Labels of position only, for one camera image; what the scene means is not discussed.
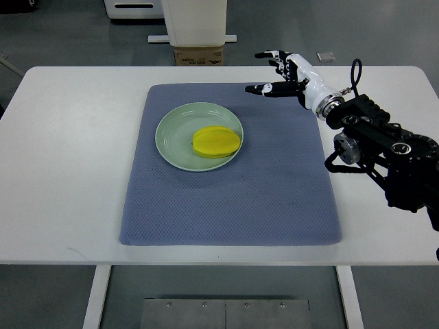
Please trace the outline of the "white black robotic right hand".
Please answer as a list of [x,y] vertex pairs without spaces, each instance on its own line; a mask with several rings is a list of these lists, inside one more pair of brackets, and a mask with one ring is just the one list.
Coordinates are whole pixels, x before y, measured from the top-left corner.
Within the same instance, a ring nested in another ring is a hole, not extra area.
[[296,97],[302,107],[322,117],[329,108],[344,102],[343,96],[327,86],[321,74],[301,55],[268,50],[254,56],[267,58],[283,81],[247,86],[247,93],[271,98]]

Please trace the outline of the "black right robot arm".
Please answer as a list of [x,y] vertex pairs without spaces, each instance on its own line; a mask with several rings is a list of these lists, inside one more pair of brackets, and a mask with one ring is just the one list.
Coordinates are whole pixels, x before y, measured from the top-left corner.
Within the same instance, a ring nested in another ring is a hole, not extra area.
[[332,103],[326,124],[340,130],[333,139],[334,151],[324,165],[331,173],[365,173],[384,192],[389,207],[412,213],[426,208],[431,226],[438,229],[438,143],[425,135],[405,130],[390,120],[357,85],[361,60],[351,65],[354,98]]

